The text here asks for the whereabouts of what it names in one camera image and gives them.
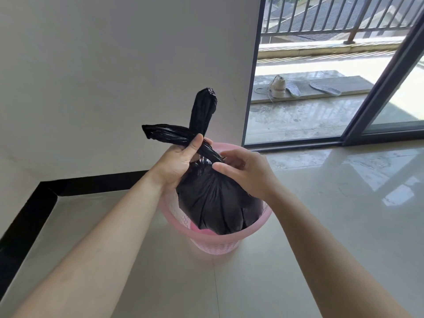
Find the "left hand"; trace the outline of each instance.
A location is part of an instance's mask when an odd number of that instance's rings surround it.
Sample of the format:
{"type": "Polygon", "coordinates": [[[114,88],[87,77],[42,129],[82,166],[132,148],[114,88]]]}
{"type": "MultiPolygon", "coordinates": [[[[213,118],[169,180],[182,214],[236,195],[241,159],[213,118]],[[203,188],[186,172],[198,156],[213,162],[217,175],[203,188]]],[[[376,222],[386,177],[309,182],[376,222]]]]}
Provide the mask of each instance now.
{"type": "MultiPolygon", "coordinates": [[[[212,145],[210,139],[205,138],[205,140],[212,145]]],[[[152,167],[149,172],[164,191],[175,189],[188,170],[190,162],[200,158],[196,152],[202,142],[202,134],[197,134],[186,148],[172,145],[152,167]]]]}

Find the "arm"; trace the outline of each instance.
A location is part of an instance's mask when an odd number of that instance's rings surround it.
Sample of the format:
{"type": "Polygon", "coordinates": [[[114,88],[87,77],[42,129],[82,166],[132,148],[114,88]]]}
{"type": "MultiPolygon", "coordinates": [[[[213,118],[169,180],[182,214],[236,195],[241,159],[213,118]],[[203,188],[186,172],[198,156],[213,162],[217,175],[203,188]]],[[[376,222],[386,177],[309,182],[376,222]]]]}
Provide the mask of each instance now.
{"type": "Polygon", "coordinates": [[[266,158],[246,149],[222,152],[213,168],[261,198],[277,216],[324,318],[410,317],[300,200],[276,178],[266,158]]]}
{"type": "Polygon", "coordinates": [[[202,144],[171,146],[25,300],[14,317],[110,317],[164,190],[175,188],[202,144]]]}

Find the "forearm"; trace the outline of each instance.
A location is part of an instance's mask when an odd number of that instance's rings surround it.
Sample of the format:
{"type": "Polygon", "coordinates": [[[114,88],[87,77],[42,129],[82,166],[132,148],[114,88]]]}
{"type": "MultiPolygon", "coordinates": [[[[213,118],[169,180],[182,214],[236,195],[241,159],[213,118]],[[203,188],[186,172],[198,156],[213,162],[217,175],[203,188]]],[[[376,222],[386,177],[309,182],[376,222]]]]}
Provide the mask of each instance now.
{"type": "Polygon", "coordinates": [[[293,194],[281,187],[267,202],[324,318],[410,317],[293,194]]]}
{"type": "Polygon", "coordinates": [[[161,196],[148,172],[34,290],[15,317],[110,317],[161,196]]]}

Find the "balcony railing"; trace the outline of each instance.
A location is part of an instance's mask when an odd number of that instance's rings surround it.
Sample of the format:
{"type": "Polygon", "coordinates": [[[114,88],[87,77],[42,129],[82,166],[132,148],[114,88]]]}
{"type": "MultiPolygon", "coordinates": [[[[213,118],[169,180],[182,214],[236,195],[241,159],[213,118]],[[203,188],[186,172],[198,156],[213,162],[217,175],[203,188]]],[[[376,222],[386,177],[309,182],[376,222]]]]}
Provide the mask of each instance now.
{"type": "Polygon", "coordinates": [[[424,0],[267,0],[262,43],[401,36],[423,7],[424,0]]]}

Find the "concrete ledge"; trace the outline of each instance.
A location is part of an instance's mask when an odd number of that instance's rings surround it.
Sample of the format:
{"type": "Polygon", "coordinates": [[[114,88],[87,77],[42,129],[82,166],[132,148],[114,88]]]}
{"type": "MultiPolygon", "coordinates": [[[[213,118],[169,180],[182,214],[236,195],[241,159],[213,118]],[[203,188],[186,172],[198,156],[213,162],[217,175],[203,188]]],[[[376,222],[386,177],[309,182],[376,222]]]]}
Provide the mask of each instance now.
{"type": "Polygon", "coordinates": [[[381,37],[359,39],[355,41],[354,44],[344,44],[343,40],[260,44],[258,59],[396,50],[404,38],[405,37],[381,37]]]}

